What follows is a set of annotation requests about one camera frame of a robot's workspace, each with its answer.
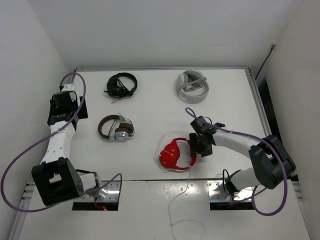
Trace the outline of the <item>grey white headphones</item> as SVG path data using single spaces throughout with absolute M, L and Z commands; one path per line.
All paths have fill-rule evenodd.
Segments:
M 210 87 L 207 78 L 197 69 L 187 69 L 176 80 L 177 95 L 186 103 L 197 104 L 208 95 Z

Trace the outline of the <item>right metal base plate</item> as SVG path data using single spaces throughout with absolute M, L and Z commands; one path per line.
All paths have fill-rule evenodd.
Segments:
M 240 192 L 236 192 L 232 197 L 223 189 L 222 180 L 208 180 L 207 181 L 209 202 L 211 204 L 232 203 L 234 201 L 242 201 L 252 196 L 253 188 L 247 187 Z

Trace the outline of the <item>red headphones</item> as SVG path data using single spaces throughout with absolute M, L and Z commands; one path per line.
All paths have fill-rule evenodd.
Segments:
M 177 165 L 181 156 L 180 148 L 178 146 L 179 141 L 186 142 L 191 150 L 190 140 L 183 137 L 174 138 L 159 154 L 159 163 L 167 170 L 187 171 L 196 163 L 197 155 L 193 154 L 190 156 L 191 159 L 188 167 L 180 167 Z

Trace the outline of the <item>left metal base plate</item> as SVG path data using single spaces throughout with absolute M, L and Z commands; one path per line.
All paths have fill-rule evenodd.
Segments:
M 107 203 L 116 204 L 119 200 L 120 180 L 114 180 L 97 193 L 90 193 L 76 198 L 74 203 Z

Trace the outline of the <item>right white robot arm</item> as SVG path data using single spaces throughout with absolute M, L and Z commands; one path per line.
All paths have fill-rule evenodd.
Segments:
M 239 169 L 223 181 L 224 192 L 230 196 L 248 187 L 263 186 L 273 190 L 296 170 L 294 161 L 275 135 L 258 138 L 226 130 L 224 124 L 212 125 L 203 116 L 194 119 L 190 125 L 194 130 L 189 134 L 191 156 L 211 156 L 213 147 L 218 146 L 250 159 L 251 168 Z

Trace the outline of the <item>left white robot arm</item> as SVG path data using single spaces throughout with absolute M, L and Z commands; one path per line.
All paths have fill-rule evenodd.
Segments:
M 45 206 L 82 197 L 88 190 L 98 186 L 97 174 L 91 171 L 78 172 L 70 161 L 71 141 L 80 119 L 88 117 L 86 106 L 80 107 L 80 114 L 71 123 L 68 121 L 79 109 L 76 87 L 64 84 L 53 94 L 47 124 L 52 137 L 39 165 L 33 166 L 32 178 Z

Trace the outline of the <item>brown silver headphones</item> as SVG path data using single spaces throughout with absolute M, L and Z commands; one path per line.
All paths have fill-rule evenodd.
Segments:
M 104 125 L 110 121 L 112 121 L 111 127 L 109 129 L 109 132 L 105 134 L 103 132 Z M 133 122 L 121 114 L 112 114 L 104 117 L 99 122 L 97 131 L 103 140 L 109 142 L 124 143 L 135 135 Z

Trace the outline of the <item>metal base plate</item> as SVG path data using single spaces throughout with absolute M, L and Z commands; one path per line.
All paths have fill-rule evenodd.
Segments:
M 116 204 L 119 200 L 120 180 L 114 180 L 97 193 L 90 193 L 76 198 L 74 203 L 107 203 Z
M 252 196 L 253 188 L 247 187 L 240 192 L 236 192 L 232 197 L 223 189 L 222 180 L 208 180 L 207 181 L 209 202 L 211 204 L 232 203 L 234 201 L 242 201 Z

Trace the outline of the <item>black headphones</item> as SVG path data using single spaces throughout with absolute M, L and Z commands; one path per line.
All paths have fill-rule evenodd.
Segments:
M 121 78 L 126 78 L 131 80 L 134 83 L 134 87 L 129 90 L 123 84 L 123 82 L 121 81 Z M 121 99 L 131 98 L 135 94 L 135 91 L 137 90 L 137 88 L 138 88 L 138 81 L 133 74 L 128 72 L 120 72 L 109 78 L 106 84 L 106 90 L 104 92 L 114 99 L 111 102 L 112 104 L 114 104 Z

